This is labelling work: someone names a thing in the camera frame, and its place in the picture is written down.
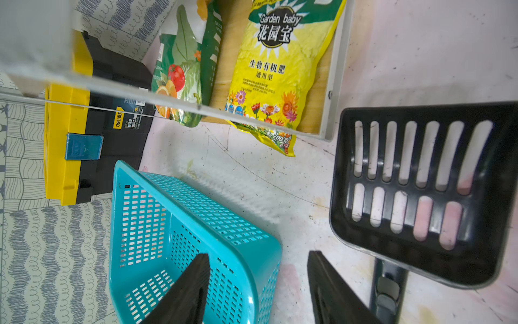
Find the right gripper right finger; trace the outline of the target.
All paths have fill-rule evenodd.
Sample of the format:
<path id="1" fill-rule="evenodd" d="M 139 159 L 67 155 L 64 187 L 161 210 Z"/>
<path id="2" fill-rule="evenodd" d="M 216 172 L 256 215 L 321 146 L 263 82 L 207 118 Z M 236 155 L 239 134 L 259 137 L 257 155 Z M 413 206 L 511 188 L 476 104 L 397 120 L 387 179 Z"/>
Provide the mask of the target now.
<path id="1" fill-rule="evenodd" d="M 379 323 L 321 251 L 308 254 L 308 281 L 316 323 Z"/>

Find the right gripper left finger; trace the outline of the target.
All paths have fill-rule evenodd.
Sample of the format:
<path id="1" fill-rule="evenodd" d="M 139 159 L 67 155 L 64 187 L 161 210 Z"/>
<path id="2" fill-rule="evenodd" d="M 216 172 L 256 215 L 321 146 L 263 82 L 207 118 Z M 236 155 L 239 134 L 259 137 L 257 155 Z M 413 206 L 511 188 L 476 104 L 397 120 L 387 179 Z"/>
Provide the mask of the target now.
<path id="1" fill-rule="evenodd" d="M 209 290 L 210 263 L 197 255 L 144 323 L 202 323 Z"/>

